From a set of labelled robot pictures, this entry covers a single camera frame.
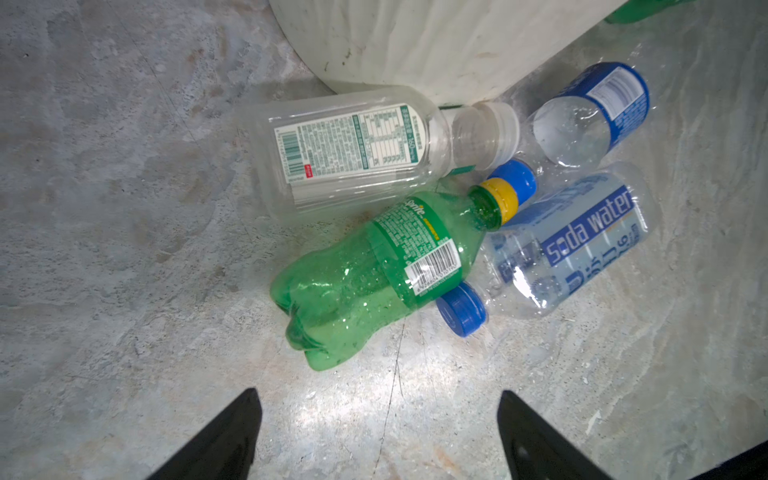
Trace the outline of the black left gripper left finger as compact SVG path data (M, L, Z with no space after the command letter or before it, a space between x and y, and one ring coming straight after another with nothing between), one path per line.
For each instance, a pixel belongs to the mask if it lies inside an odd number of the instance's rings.
M245 389L149 479L247 479L262 415L257 390Z

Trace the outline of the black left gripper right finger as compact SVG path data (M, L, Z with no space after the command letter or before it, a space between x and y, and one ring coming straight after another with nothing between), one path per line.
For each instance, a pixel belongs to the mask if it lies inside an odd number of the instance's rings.
M513 479L610 479L510 390L501 395L497 423Z

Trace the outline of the green bottle yellow cap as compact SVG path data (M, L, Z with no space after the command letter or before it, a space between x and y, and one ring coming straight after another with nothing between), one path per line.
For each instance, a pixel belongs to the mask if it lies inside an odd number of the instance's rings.
M315 371L356 355L383 327L457 287L489 232L517 213L520 188L492 178L464 194L419 191L273 280L285 336Z

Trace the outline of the soda water blue bottle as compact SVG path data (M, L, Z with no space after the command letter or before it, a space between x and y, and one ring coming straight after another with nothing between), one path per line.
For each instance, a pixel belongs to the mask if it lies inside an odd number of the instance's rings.
M437 309L460 337L491 318L546 316L643 242L660 219L640 169L615 162L487 234L469 276L437 299Z

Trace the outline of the clear square bottle green label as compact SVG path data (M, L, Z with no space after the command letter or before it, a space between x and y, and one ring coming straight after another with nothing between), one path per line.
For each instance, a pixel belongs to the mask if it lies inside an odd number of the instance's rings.
M511 159L521 121L505 102L441 109L405 86L238 109L259 190L285 223L388 205L441 178Z

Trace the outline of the clear bottle blue label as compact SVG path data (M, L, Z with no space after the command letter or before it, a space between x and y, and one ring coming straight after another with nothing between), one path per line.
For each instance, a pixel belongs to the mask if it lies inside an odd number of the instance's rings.
M649 87L637 70L594 64L523 121L518 150L488 177L506 180L524 207L595 171L650 109Z

